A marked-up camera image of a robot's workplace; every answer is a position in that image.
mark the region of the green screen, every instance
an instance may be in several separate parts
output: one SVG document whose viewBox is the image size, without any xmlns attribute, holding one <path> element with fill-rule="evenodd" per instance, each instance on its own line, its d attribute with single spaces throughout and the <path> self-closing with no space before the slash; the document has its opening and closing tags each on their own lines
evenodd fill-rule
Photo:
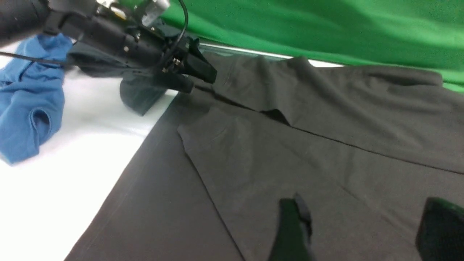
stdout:
<svg viewBox="0 0 464 261">
<path fill-rule="evenodd" d="M 345 65 L 434 70 L 446 88 L 464 92 L 463 0 L 184 1 L 189 31 L 205 39 Z M 163 18 L 180 27 L 182 9 L 171 4 Z"/>
</svg>

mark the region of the black garment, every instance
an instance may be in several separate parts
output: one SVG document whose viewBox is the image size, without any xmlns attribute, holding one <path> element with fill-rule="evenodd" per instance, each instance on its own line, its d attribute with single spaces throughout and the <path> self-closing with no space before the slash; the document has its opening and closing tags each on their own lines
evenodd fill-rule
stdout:
<svg viewBox="0 0 464 261">
<path fill-rule="evenodd" d="M 419 260 L 427 197 L 464 205 L 463 138 L 449 137 L 464 98 L 439 75 L 207 58 L 219 80 L 197 84 L 216 93 L 174 100 L 68 260 L 264 261 L 295 192 L 319 261 Z"/>
</svg>

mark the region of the blue fabric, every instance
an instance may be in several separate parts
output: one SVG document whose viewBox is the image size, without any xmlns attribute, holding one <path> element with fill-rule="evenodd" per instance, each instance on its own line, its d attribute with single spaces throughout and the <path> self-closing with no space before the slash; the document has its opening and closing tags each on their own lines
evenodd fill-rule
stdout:
<svg viewBox="0 0 464 261">
<path fill-rule="evenodd" d="M 39 35 L 16 53 L 61 60 L 72 47 L 68 37 Z M 13 59 L 0 70 L 0 154 L 10 164 L 33 157 L 61 127 L 64 70 L 59 65 Z"/>
</svg>

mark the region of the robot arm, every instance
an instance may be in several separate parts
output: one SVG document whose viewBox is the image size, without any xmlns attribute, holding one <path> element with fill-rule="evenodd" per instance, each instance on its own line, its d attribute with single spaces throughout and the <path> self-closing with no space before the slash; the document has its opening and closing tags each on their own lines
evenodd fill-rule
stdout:
<svg viewBox="0 0 464 261">
<path fill-rule="evenodd" d="M 155 10 L 169 7 L 167 0 L 159 2 L 163 6 Z M 146 0 L 143 8 L 152 4 Z M 0 0 L 0 47 L 38 33 L 62 33 L 138 73 L 187 74 L 215 81 L 217 71 L 199 52 L 199 41 L 165 37 L 144 26 L 142 20 L 148 17 L 144 10 L 127 12 L 115 13 L 95 0 Z"/>
</svg>

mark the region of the white table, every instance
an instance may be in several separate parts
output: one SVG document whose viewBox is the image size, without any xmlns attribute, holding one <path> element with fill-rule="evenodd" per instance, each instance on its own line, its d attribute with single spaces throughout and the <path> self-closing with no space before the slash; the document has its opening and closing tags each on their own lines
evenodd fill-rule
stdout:
<svg viewBox="0 0 464 261">
<path fill-rule="evenodd" d="M 0 57 L 0 67 L 8 61 Z M 140 117 L 120 100 L 120 82 L 90 78 L 78 69 L 68 72 L 61 130 L 37 157 L 13 167 L 0 161 L 0 260 L 63 261 L 176 95 L 168 91 Z"/>
</svg>

